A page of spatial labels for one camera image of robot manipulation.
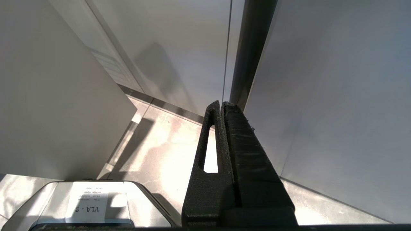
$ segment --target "tiled floor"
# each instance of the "tiled floor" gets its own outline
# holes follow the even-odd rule
[[[148,188],[179,224],[201,124],[200,118],[177,115],[169,105],[130,97],[137,108],[128,131],[108,160],[99,178],[137,181]],[[215,134],[210,131],[206,172],[217,172]],[[0,227],[51,179],[6,175],[0,182]],[[304,224],[386,223],[369,214],[284,181],[296,206],[296,217]]]

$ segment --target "white paper label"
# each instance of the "white paper label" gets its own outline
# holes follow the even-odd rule
[[[104,223],[108,195],[104,182],[74,182],[66,223]]]

